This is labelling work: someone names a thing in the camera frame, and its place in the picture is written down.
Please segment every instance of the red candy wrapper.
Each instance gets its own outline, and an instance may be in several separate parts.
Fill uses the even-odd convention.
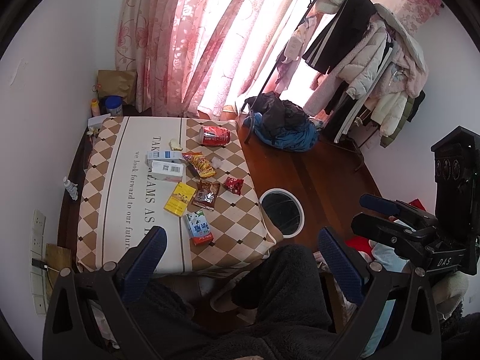
[[[200,144],[205,146],[224,146],[230,143],[230,130],[224,127],[202,126],[200,127]]]
[[[225,183],[223,184],[227,190],[235,195],[239,195],[242,191],[243,179],[242,178],[233,178],[227,177]]]

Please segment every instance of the white box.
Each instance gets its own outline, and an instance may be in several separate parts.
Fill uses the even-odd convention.
[[[182,163],[183,156],[180,151],[147,151],[146,163],[152,168],[152,161]]]
[[[181,183],[184,168],[185,166],[183,163],[152,161],[151,175],[157,180]]]
[[[110,114],[106,115],[100,115],[100,116],[94,116],[88,119],[88,128],[96,128],[97,130],[100,130],[102,128],[102,124],[107,119],[110,117]]]

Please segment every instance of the wooden board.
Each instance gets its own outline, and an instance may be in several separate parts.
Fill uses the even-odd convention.
[[[70,268],[71,251],[69,249],[65,249],[64,247],[47,244],[45,251],[45,262],[50,268],[56,269],[57,271],[61,271],[63,268]],[[52,286],[55,286],[58,273],[49,269],[46,275],[46,299],[50,300],[53,291]]]

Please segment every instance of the person's lap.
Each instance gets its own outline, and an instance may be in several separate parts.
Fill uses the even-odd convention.
[[[232,291],[232,300],[257,308],[255,324],[217,336],[191,322],[177,294],[149,284],[129,310],[165,359],[320,359],[335,339],[312,253],[288,245],[274,251]]]

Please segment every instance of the plastic bottle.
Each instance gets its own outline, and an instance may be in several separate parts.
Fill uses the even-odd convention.
[[[100,107],[98,106],[98,100],[92,99],[92,116],[100,116]]]
[[[73,200],[78,199],[78,185],[72,183],[68,178],[64,177],[63,178],[63,185],[65,186],[65,189],[67,190],[68,193],[70,193],[70,196]]]
[[[105,108],[112,116],[123,116],[122,97],[107,96],[105,98]]]

